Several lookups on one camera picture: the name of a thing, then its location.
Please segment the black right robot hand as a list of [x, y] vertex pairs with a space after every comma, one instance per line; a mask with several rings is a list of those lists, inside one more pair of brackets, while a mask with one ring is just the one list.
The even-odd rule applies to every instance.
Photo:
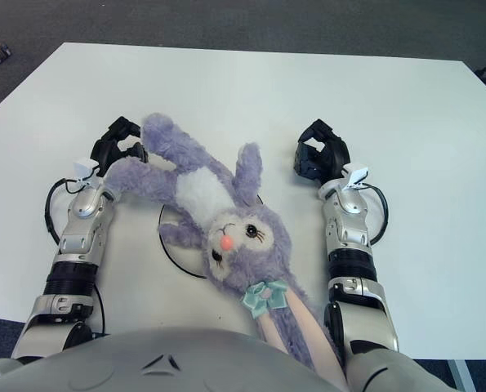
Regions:
[[346, 143], [323, 120], [315, 120], [299, 137], [293, 165], [298, 176], [323, 185], [342, 178], [341, 170], [348, 163]]

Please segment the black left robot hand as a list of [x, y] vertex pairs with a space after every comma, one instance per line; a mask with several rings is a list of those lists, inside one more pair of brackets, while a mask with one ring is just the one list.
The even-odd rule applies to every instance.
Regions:
[[148, 154], [139, 141], [125, 150], [119, 148], [118, 143], [126, 140], [129, 136], [140, 138], [140, 127], [121, 116], [96, 141], [91, 152], [91, 159], [97, 162], [96, 175], [98, 177], [104, 177], [110, 166], [121, 158], [134, 157], [140, 159], [143, 163], [148, 162]]

